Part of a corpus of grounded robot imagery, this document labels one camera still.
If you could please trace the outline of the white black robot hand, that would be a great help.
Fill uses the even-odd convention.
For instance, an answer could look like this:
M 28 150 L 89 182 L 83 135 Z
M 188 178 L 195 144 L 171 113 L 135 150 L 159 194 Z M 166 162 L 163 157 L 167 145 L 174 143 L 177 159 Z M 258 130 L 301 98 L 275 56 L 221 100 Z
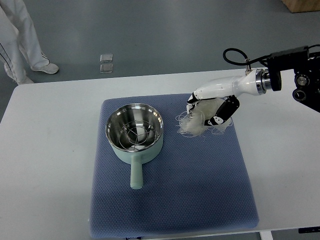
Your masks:
M 189 97 L 186 105 L 188 114 L 195 114 L 201 103 L 209 100 L 224 99 L 215 113 L 203 120 L 205 126 L 224 124 L 239 108 L 241 94 L 259 96 L 271 88 L 268 70 L 252 70 L 245 76 L 232 76 L 214 79 L 197 88 Z

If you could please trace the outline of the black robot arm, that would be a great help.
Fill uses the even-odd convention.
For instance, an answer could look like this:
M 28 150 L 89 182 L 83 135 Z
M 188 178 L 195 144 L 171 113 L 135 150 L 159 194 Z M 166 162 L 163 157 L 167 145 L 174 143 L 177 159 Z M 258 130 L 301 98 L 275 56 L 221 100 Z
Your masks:
M 274 52 L 264 58 L 268 69 L 270 87 L 273 91 L 282 89 L 281 72 L 294 71 L 295 89 L 292 97 L 298 103 L 316 111 L 320 111 L 320 52 L 310 52 L 319 47 L 302 46 Z

